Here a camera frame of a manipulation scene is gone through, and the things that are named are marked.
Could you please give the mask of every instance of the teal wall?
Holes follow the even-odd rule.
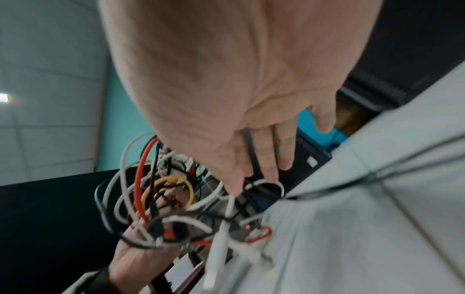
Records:
[[[333,129],[328,134],[319,133],[315,129],[313,118],[307,110],[299,114],[297,122],[298,127],[302,131],[324,148],[328,147],[332,142],[341,143],[347,139],[344,134],[336,129]],[[114,66],[111,65],[108,73],[96,170],[102,171],[119,168],[121,154],[126,145],[140,134],[151,131],[153,129],[142,118],[142,115],[129,99]],[[128,154],[127,163],[135,162],[139,159],[140,152],[147,139],[141,139],[133,145]]]

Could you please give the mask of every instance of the hand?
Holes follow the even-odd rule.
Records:
[[[129,227],[124,235],[135,238]],[[137,294],[179,255],[179,248],[143,250],[120,241],[108,267],[109,279],[123,294]]]
[[[380,0],[100,0],[110,49],[131,99],[174,150],[204,164],[230,194],[252,167],[294,160],[297,114],[335,123],[335,93],[355,66]]]

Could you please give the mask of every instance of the yellow cable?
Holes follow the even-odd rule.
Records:
[[[185,206],[185,208],[188,208],[192,204],[192,202],[194,201],[194,188],[192,188],[192,185],[190,184],[190,182],[188,180],[186,180],[185,178],[174,176],[174,175],[162,177],[162,178],[159,178],[158,180],[156,180],[154,182],[154,188],[156,186],[158,186],[159,184],[163,183],[163,182],[173,181],[173,180],[176,180],[178,182],[183,182],[187,186],[187,188],[189,189],[189,194],[190,194],[189,195],[189,202],[187,202],[187,204]],[[150,192],[150,189],[147,188],[147,189],[145,189],[144,194],[142,194],[141,202],[142,202],[142,208],[144,210],[145,210],[145,200],[147,199],[147,196],[149,195],[149,192]]]

